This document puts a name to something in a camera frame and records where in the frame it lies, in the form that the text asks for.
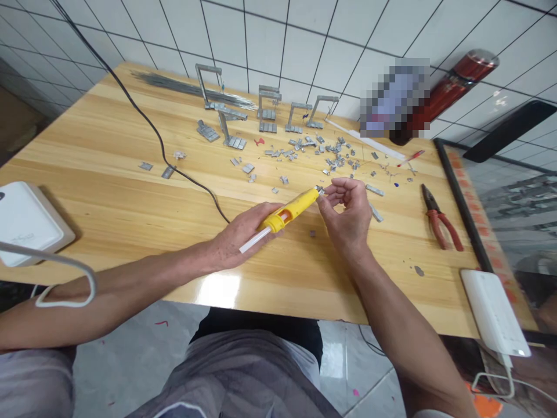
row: gray floor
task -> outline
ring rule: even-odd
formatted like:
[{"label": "gray floor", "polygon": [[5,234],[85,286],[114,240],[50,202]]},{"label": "gray floor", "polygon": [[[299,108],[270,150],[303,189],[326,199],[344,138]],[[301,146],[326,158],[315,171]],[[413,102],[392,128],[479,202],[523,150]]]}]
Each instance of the gray floor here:
[{"label": "gray floor", "polygon": [[[157,395],[181,363],[207,307],[160,301],[108,336],[78,348],[75,418],[123,417]],[[391,362],[373,353],[358,327],[320,321],[321,391],[346,417],[405,417]],[[367,340],[376,343],[371,329]],[[505,408],[502,418],[524,418]]]}]

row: red pen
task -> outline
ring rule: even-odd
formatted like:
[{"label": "red pen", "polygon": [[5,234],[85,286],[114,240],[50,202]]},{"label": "red pen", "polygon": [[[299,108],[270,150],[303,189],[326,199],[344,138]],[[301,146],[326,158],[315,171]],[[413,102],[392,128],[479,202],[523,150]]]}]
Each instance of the red pen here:
[{"label": "red pen", "polygon": [[416,154],[414,154],[413,156],[411,156],[408,160],[403,161],[402,163],[400,163],[399,165],[397,165],[397,167],[402,167],[403,165],[405,165],[407,162],[412,161],[415,158],[418,158],[421,154],[425,153],[425,150],[421,150],[416,152]]}]

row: hand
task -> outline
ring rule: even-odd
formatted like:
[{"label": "hand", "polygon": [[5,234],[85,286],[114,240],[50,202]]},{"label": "hand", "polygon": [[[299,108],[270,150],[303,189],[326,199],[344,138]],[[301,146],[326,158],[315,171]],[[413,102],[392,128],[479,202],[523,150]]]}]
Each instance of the hand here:
[{"label": "hand", "polygon": [[281,206],[282,203],[260,203],[236,216],[221,233],[207,243],[206,254],[211,260],[211,269],[220,271],[238,267],[267,242],[281,236],[283,230],[276,234],[267,234],[244,254],[240,253],[240,247],[258,232],[257,228],[261,222]]},{"label": "hand", "polygon": [[[335,248],[341,254],[367,249],[371,207],[365,184],[346,177],[334,178],[325,188],[325,194],[319,196],[317,204]],[[339,203],[346,208],[341,214],[333,209]]]}]

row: pliers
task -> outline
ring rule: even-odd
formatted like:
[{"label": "pliers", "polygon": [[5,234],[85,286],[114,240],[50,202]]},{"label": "pliers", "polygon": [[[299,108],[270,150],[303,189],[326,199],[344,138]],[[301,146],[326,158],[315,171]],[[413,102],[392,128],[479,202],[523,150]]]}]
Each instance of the pliers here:
[{"label": "pliers", "polygon": [[457,251],[464,251],[462,242],[460,241],[460,238],[458,237],[457,231],[454,229],[453,224],[451,224],[445,214],[441,212],[441,209],[439,209],[439,205],[435,201],[435,198],[433,197],[429,189],[423,184],[422,193],[424,195],[425,204],[428,207],[427,216],[429,217],[429,223],[431,224],[433,234],[435,235],[435,238],[437,238],[437,242],[439,243],[441,249],[448,250],[449,245],[445,241],[445,238],[441,232],[441,228],[439,226],[440,219],[449,230],[451,238],[453,239],[454,247],[457,249]]}]

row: wooden tabletop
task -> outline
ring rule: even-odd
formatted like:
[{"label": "wooden tabletop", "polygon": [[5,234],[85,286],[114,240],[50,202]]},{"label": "wooden tabletop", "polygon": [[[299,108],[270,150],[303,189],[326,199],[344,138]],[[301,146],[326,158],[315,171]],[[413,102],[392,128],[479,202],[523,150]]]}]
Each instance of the wooden tabletop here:
[{"label": "wooden tabletop", "polygon": [[[202,98],[146,85],[132,75],[133,71],[180,77],[129,63],[117,68],[132,97],[160,131],[169,161],[175,161],[174,151],[184,151],[187,158],[176,165],[217,195],[229,219],[257,203],[285,203],[310,187],[329,184],[331,177],[322,170],[328,168],[325,159],[331,153],[317,156],[314,149],[309,149],[304,154],[299,152],[294,162],[284,157],[277,161],[264,154],[271,146],[292,148],[289,139],[315,137],[317,130],[305,126],[303,135],[284,132],[289,103],[277,108],[277,134],[259,133],[254,111],[247,112],[247,121],[229,121],[230,134],[247,140],[245,149],[238,151],[222,144],[218,114],[205,110]],[[197,80],[181,79],[197,84]],[[257,103],[254,95],[227,92]],[[317,112],[315,119],[323,121],[323,117]],[[209,143],[198,134],[199,119],[214,127],[221,138]],[[339,117],[332,120],[358,129],[354,121]],[[294,124],[302,125],[301,114],[296,114]],[[439,333],[477,337],[459,271],[474,269],[478,262],[433,143],[414,139],[400,148],[379,139],[408,156],[421,149],[426,151],[412,162],[417,171],[414,176],[408,168],[396,168],[398,161],[384,154],[378,153],[379,159],[374,160],[374,149],[330,124],[325,123],[319,134],[326,145],[334,145],[337,137],[343,136],[356,151],[351,158],[361,164],[355,178],[385,191],[385,197],[368,193],[385,219],[380,224],[372,221],[368,244],[389,276]],[[259,138],[265,140],[264,145],[256,146],[254,140]],[[243,163],[235,167],[230,162],[233,157],[242,157]],[[152,164],[153,169],[139,168],[142,161]],[[245,163],[255,166],[255,183],[248,183],[242,172]],[[389,167],[382,169],[380,164]],[[208,240],[226,226],[207,192],[176,173],[168,180],[161,178],[164,169],[154,132],[108,75],[2,167],[0,184],[27,181],[40,186],[78,236],[60,253],[102,270]],[[396,176],[389,176],[387,171]],[[345,165],[332,175],[349,176],[351,172]],[[283,175],[290,184],[281,183],[279,177]],[[427,185],[452,221],[465,246],[463,253],[439,249],[425,215],[421,183]],[[310,230],[316,231],[316,237],[310,237]],[[70,267],[51,262],[13,269],[0,266],[1,279],[24,283],[60,283],[78,275]],[[367,323],[316,205],[290,224],[282,238],[244,265],[199,278],[166,299]],[[528,315],[525,313],[521,320],[528,320]]]}]

